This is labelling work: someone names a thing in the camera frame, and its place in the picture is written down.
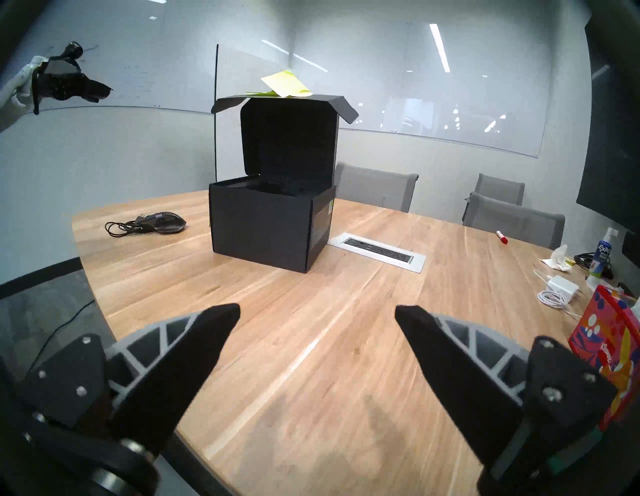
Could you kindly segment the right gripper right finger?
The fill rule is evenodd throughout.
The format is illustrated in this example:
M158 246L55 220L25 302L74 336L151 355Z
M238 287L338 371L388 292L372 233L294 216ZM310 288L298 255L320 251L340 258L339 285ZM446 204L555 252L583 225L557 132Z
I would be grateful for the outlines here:
M479 495L550 495L603 437L616 387L558 340L530 349L494 329L398 305L434 395L482 465Z

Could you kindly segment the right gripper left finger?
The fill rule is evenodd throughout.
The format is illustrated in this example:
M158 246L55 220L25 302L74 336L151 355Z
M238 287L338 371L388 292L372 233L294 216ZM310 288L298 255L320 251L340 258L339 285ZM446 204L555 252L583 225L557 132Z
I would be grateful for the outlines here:
M240 317L215 305L107 348L85 333L29 372L29 441L72 479L69 494L155 495L155 460Z

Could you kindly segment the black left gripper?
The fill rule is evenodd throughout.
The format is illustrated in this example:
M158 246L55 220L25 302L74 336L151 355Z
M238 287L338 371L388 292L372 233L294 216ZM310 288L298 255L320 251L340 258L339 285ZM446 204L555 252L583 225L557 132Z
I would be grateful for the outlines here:
M52 98L58 101L73 96L89 103L98 103L110 96L113 89L94 81L81 72L71 57L52 57L33 71L33 98L39 101Z

